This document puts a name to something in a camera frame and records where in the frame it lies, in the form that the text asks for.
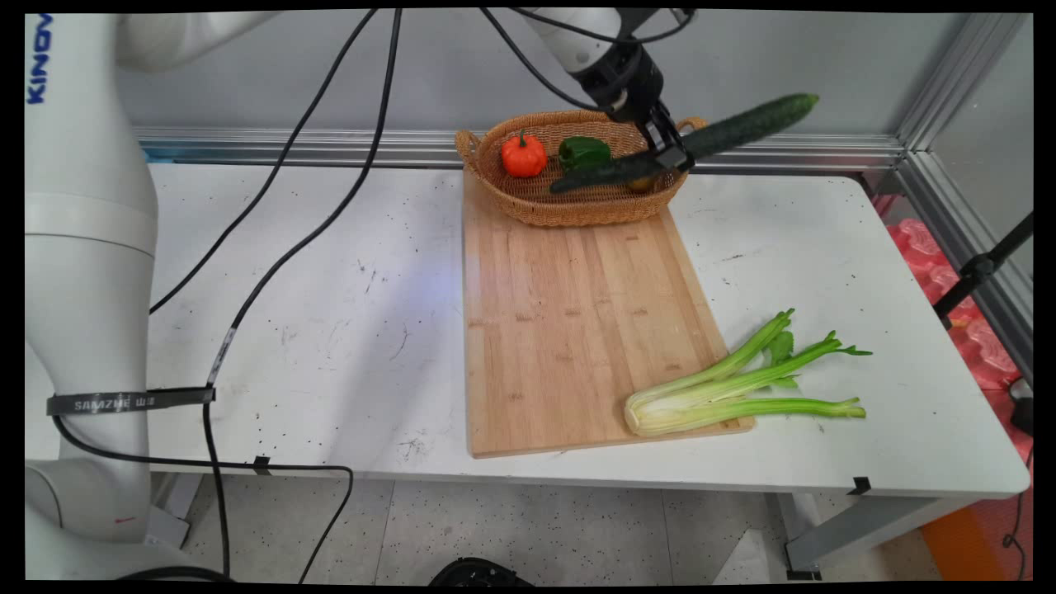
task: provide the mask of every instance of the cable strap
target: cable strap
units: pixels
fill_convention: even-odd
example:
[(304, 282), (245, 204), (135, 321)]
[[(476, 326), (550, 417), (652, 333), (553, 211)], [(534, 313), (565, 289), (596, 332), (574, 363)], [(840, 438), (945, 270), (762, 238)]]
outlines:
[(146, 392), (95, 392), (48, 398), (48, 415), (135, 412), (172, 406), (206, 404), (216, 400), (215, 388), (166, 388)]

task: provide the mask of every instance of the basket handle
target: basket handle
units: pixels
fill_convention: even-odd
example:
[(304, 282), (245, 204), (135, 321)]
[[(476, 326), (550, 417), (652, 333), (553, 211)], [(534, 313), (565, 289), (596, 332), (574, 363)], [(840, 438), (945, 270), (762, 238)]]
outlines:
[(692, 127), (693, 130), (696, 131), (700, 130), (704, 126), (708, 126), (708, 122), (701, 119), (700, 117), (686, 117), (685, 119), (679, 122), (678, 126), (676, 126), (675, 129), (678, 130), (679, 133), (681, 133), (682, 128), (685, 128), (686, 126)]
[(463, 163), (466, 164), (466, 168), (470, 169), (474, 173), (476, 172), (476, 148), (480, 145), (480, 138), (477, 138), (473, 132), (469, 130), (458, 130), (455, 132), (455, 150), (458, 151), (458, 156), (463, 157)]

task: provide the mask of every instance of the celery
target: celery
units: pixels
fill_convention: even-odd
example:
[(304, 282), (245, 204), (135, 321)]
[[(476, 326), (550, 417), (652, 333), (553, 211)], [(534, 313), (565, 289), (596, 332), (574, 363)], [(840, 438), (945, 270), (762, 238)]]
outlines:
[(637, 416), (624, 409), (627, 425), (635, 434), (643, 438), (689, 431), (738, 416), (754, 414), (814, 414), (817, 416), (851, 416), (865, 419), (865, 409), (852, 406), (859, 398), (828, 403), (811, 398), (750, 398), (710, 404), (684, 411)]
[(709, 367), (708, 369), (694, 373), (692, 375), (686, 375), (685, 377), (679, 377), (678, 379), (668, 382), (666, 384), (661, 384), (659, 386), (654, 386), (646, 390), (636, 392), (628, 400), (628, 406), (638, 406), (646, 402), (656, 400), (664, 394), (670, 394), (672, 392), (701, 384), (703, 382), (711, 382), (713, 379), (724, 379), (730, 377), (734, 373), (740, 371), (746, 365), (755, 358), (755, 355), (759, 354), (762, 349), (765, 349), (772, 340), (777, 338), (777, 336), (785, 330), (788, 324), (792, 323), (789, 317), (794, 312), (791, 309), (787, 312), (780, 312), (773, 319), (767, 322), (758, 332), (756, 332), (751, 338), (744, 342), (741, 348), (737, 349), (733, 353), (729, 354), (720, 360), (719, 363)]
[[(851, 406), (857, 398), (827, 403), (809, 398), (743, 400), (749, 392), (767, 386), (795, 387), (792, 373), (829, 353), (870, 355), (854, 346), (841, 348), (835, 331), (824, 340), (791, 355), (792, 334), (784, 331), (792, 310), (781, 312), (743, 347), (716, 366), (631, 395), (624, 405), (624, 419), (639, 435), (686, 431), (749, 414), (818, 414), (865, 417), (865, 409)], [(733, 375), (759, 351), (767, 349), (771, 365)]]

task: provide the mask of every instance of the green bell pepper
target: green bell pepper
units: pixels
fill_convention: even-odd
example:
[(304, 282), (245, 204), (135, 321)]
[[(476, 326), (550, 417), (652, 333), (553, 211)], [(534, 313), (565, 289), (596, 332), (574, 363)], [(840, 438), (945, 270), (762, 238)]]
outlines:
[(604, 142), (589, 136), (570, 136), (558, 148), (558, 163), (565, 172), (595, 167), (612, 159), (612, 150)]

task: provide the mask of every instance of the gray wall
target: gray wall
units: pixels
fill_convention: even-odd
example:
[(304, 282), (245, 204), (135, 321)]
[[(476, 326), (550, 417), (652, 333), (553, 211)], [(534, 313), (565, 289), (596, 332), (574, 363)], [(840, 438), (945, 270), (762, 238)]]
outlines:
[[(1034, 19), (931, 144), (965, 200), (1000, 239), (1034, 209)], [(1012, 257), (1034, 274), (1034, 241)]]
[[(126, 73), (118, 83), (137, 126), (293, 128), (365, 11), (290, 12), (184, 67)], [(493, 13), (540, 71), (586, 98), (522, 17)], [(792, 132), (894, 130), (962, 15), (702, 11), (678, 36), (648, 45), (676, 118), (718, 119), (776, 96), (822, 103)], [(392, 11), (356, 41), (309, 129), (374, 127)], [(674, 24), (661, 11), (640, 30)], [(568, 109), (539, 85), (478, 11), (404, 12), (388, 128), (486, 129), (533, 111)]]

